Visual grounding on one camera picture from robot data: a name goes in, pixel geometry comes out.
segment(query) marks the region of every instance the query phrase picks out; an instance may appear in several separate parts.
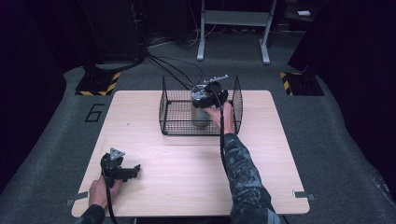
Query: wooden table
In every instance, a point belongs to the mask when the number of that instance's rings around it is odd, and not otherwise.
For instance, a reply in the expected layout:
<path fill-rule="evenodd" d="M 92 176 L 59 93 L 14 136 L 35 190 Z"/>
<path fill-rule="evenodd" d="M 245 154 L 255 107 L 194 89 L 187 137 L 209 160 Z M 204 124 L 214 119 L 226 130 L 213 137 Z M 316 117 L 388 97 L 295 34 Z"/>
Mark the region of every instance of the wooden table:
<path fill-rule="evenodd" d="M 123 168 L 141 164 L 137 178 L 123 183 L 113 204 L 116 217 L 227 216 L 232 207 L 219 155 L 218 136 L 162 135 L 161 91 L 117 91 L 78 192 L 100 176 L 100 160 L 111 147 L 125 152 Z M 269 91 L 242 91 L 243 118 L 238 134 L 272 196 L 278 214 L 304 214 L 304 191 Z M 77 200 L 81 216 L 88 198 Z"/>

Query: fingers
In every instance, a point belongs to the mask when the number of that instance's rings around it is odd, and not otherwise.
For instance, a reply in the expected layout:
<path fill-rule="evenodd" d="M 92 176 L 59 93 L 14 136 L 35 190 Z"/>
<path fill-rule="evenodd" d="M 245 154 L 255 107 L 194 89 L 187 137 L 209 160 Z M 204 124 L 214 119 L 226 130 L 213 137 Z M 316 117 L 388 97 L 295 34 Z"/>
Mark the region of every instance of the fingers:
<path fill-rule="evenodd" d="M 208 113 L 209 115 L 216 113 L 216 111 L 218 111 L 218 109 L 216 108 L 212 108 L 212 107 L 207 107 L 207 108 L 203 108 L 203 110 Z"/>
<path fill-rule="evenodd" d="M 119 191 L 119 189 L 121 187 L 121 184 L 122 184 L 122 180 L 116 180 L 114 182 L 114 186 L 113 186 L 113 188 L 111 188 L 111 190 L 112 191 Z"/>
<path fill-rule="evenodd" d="M 99 184 L 99 181 L 100 180 L 93 180 L 90 189 L 96 188 L 96 186 Z"/>
<path fill-rule="evenodd" d="M 232 106 L 228 101 L 224 102 L 223 110 L 229 111 L 229 110 L 231 110 L 232 108 L 233 108 L 233 106 Z"/>

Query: person's hand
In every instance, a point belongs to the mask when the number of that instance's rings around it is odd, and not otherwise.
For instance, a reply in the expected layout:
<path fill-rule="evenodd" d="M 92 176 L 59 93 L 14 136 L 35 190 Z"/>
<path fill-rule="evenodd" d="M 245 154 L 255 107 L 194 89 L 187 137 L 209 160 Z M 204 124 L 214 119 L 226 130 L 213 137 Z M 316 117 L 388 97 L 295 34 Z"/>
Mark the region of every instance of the person's hand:
<path fill-rule="evenodd" d="M 215 122 L 216 126 L 220 130 L 220 108 L 204 108 L 203 109 Z M 224 116 L 224 133 L 234 133 L 233 131 L 233 106 L 226 101 L 223 105 L 223 116 Z"/>
<path fill-rule="evenodd" d="M 111 202 L 114 202 L 114 199 L 117 197 L 121 184 L 122 184 L 122 180 L 116 180 L 114 182 L 113 188 L 110 189 Z M 92 181 L 90 187 L 89 204 L 90 205 L 97 204 L 102 206 L 104 209 L 107 208 L 106 184 L 102 175 L 98 180 Z"/>

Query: black cable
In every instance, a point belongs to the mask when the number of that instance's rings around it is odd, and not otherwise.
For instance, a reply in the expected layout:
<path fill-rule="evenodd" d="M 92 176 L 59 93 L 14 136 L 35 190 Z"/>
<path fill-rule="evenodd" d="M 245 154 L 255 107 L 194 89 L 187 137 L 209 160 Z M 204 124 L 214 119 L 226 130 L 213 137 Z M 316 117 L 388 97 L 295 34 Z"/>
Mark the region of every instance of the black cable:
<path fill-rule="evenodd" d="M 290 224 L 290 223 L 288 222 L 288 220 L 286 219 L 285 216 L 282 216 L 282 217 L 283 217 L 283 219 L 286 221 L 287 224 Z"/>
<path fill-rule="evenodd" d="M 162 64 L 158 63 L 156 61 L 155 58 L 151 57 L 151 55 L 148 54 L 148 61 L 150 63 L 152 63 L 153 65 L 161 68 L 162 70 L 164 70 L 166 73 L 168 73 L 169 75 L 171 75 L 175 80 L 177 80 L 186 90 L 190 90 L 190 88 L 187 87 L 187 85 L 190 85 L 188 83 L 185 83 L 183 81 L 181 81 L 177 76 L 175 76 L 169 69 L 167 69 L 166 67 L 164 67 Z"/>
<path fill-rule="evenodd" d="M 113 221 L 114 224 L 118 224 L 116 217 L 114 217 L 114 212 L 113 212 L 113 204 L 111 203 L 111 192 L 110 192 L 110 187 L 108 186 L 107 183 L 107 178 L 105 175 L 105 171 L 102 169 L 102 174 L 103 178 L 105 180 L 105 185 L 106 185 L 106 196 L 107 196 L 107 207 L 108 207 L 108 213 L 110 214 L 110 218 Z"/>
<path fill-rule="evenodd" d="M 98 32 L 96 31 L 96 29 L 95 29 L 95 27 L 94 27 L 94 25 L 93 25 L 93 22 L 92 22 L 92 20 L 91 20 L 91 18 L 88 16 L 89 13 L 88 13 L 87 10 L 85 9 L 86 6 L 84 5 L 83 1 L 80 0 L 80 1 L 78 1 L 78 2 L 79 2 L 79 4 L 80 4 L 81 9 L 83 10 L 83 12 L 84 12 L 84 14 L 85 14 L 85 17 L 87 18 L 88 24 L 91 26 L 92 31 L 96 34 L 96 37 L 97 37 L 96 39 L 99 39 L 99 40 L 100 40 L 100 42 L 102 43 L 102 45 L 105 47 L 106 51 L 110 54 L 110 56 L 113 57 L 112 52 L 110 52 L 110 49 L 108 48 L 108 46 L 106 45 L 106 43 L 104 42 L 104 40 L 101 38 L 101 36 L 99 36 Z M 125 65 L 125 66 L 121 66 L 121 67 L 117 67 L 117 68 L 113 68 L 113 69 L 98 68 L 98 67 L 96 66 L 96 64 L 94 65 L 94 67 L 95 67 L 97 70 L 99 70 L 99 71 L 110 72 L 110 73 L 118 73 L 118 72 L 122 72 L 122 71 L 125 71 L 125 70 L 128 70 L 128 69 L 130 69 L 130 68 L 133 68 L 133 67 L 137 66 L 138 64 L 140 64 L 140 63 L 143 62 L 143 59 L 144 59 L 144 57 L 138 57 L 138 58 L 137 58 L 136 60 L 134 60 L 131 64 L 128 64 L 128 65 Z"/>
<path fill-rule="evenodd" d="M 162 36 L 162 37 L 153 37 L 150 39 L 148 47 L 156 46 L 156 45 L 161 45 L 163 43 L 166 43 L 168 41 L 168 37 Z"/>
<path fill-rule="evenodd" d="M 225 156 L 224 156 L 224 114 L 223 114 L 223 107 L 221 104 L 221 101 L 218 97 L 218 95 L 212 90 L 212 88 L 208 87 L 213 94 L 215 94 L 216 99 L 218 100 L 219 103 L 219 109 L 220 109 L 220 156 L 221 156 L 221 162 L 224 167 L 225 174 L 227 174 L 227 167 L 225 165 Z"/>
<path fill-rule="evenodd" d="M 181 62 L 181 63 L 187 63 L 187 64 L 190 64 L 190 65 L 193 65 L 193 66 L 195 66 L 196 68 L 198 68 L 198 70 L 200 71 L 201 75 L 200 75 L 200 79 L 197 81 L 197 83 L 196 83 L 195 85 L 198 85 L 198 84 L 201 82 L 201 80 L 202 80 L 202 78 L 203 78 L 203 76 L 204 76 L 204 72 L 202 71 L 202 69 L 201 69 L 198 65 L 196 65 L 195 63 L 188 63 L 188 62 L 184 62 L 184 61 L 182 61 L 182 60 L 175 59 L 175 58 L 158 57 L 158 56 L 157 56 L 157 58 L 168 59 L 168 60 L 175 60 L 175 61 L 178 61 L 178 62 Z"/>
<path fill-rule="evenodd" d="M 165 63 L 165 64 L 171 66 L 173 69 L 177 70 L 181 75 L 183 75 L 183 76 L 190 82 L 190 85 L 192 85 L 193 87 L 196 87 L 194 84 L 192 84 L 190 78 L 189 78 L 188 76 L 186 76 L 186 74 L 184 74 L 182 71 L 180 71 L 178 68 L 176 68 L 176 67 L 173 66 L 172 64 L 170 64 L 170 63 L 168 63 L 168 62 L 166 62 L 166 61 L 164 61 L 164 60 L 162 60 L 162 59 L 160 59 L 160 58 L 158 58 L 158 57 L 156 57 L 156 56 L 154 56 L 154 55 L 151 55 L 151 54 L 150 54 L 150 57 L 153 57 L 153 58 L 155 58 L 156 60 L 159 60 L 159 61 L 161 61 L 162 63 Z"/>

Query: gray carpet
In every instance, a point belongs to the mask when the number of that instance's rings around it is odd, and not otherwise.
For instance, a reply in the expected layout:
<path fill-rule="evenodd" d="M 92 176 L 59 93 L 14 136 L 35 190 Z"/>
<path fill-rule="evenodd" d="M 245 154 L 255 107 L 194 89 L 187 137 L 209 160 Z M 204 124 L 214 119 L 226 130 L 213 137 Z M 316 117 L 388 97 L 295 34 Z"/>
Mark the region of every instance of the gray carpet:
<path fill-rule="evenodd" d="M 288 96 L 283 88 L 279 73 L 294 71 L 287 61 L 301 36 L 276 34 L 269 49 L 270 65 L 262 63 L 259 38 L 232 35 L 207 40 L 203 62 L 196 61 L 197 43 L 189 48 L 161 45 L 149 52 L 195 63 L 205 76 L 238 76 L 243 90 L 273 94 L 305 191 L 317 198 L 310 202 L 307 214 L 286 216 L 289 223 L 394 223 L 396 206 L 377 186 L 380 174 L 349 136 L 325 83 L 318 78 L 323 97 Z M 186 75 L 200 74 L 190 64 L 168 62 Z M 61 104 L 1 195 L 0 223 L 74 222 L 64 202 L 78 192 L 113 95 L 76 96 L 75 87 L 83 75 L 82 68 L 64 74 L 67 89 Z M 115 91 L 161 90 L 162 75 L 164 71 L 145 60 L 121 73 Z M 103 111 L 99 121 L 84 122 L 94 104 L 103 104 L 96 107 Z M 118 221 L 130 223 L 131 218 Z"/>

